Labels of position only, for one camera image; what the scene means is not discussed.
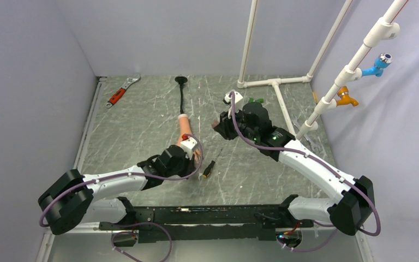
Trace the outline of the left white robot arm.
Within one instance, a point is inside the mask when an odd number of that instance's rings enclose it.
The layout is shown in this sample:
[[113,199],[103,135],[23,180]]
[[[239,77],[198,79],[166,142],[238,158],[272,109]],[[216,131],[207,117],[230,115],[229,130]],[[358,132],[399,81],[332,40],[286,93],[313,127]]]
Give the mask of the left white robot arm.
[[50,228],[55,235],[93,222],[110,222],[128,229],[135,222],[135,211],[120,194],[188,179],[197,173],[200,160],[199,148],[171,145],[161,154],[119,171],[82,175],[78,169],[71,169],[39,197],[39,225]]

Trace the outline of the glitter nail polish bottle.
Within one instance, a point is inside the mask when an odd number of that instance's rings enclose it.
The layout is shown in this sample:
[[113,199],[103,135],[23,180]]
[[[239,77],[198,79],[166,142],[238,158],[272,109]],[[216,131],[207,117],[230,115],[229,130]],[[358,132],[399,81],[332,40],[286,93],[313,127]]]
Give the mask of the glitter nail polish bottle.
[[219,121],[218,120],[214,120],[211,124],[212,129],[216,129],[219,125]]

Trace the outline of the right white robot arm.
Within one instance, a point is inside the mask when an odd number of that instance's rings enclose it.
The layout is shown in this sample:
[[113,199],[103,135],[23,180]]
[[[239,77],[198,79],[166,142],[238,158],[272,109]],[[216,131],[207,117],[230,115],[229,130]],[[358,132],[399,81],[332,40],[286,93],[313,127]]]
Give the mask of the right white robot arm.
[[327,195],[289,196],[278,213],[284,226],[306,219],[330,223],[350,236],[358,231],[370,236],[381,233],[372,181],[366,176],[355,178],[321,159],[290,132],[273,125],[261,103],[248,103],[237,113],[222,112],[212,128],[225,140],[239,137],[262,154],[295,169]]

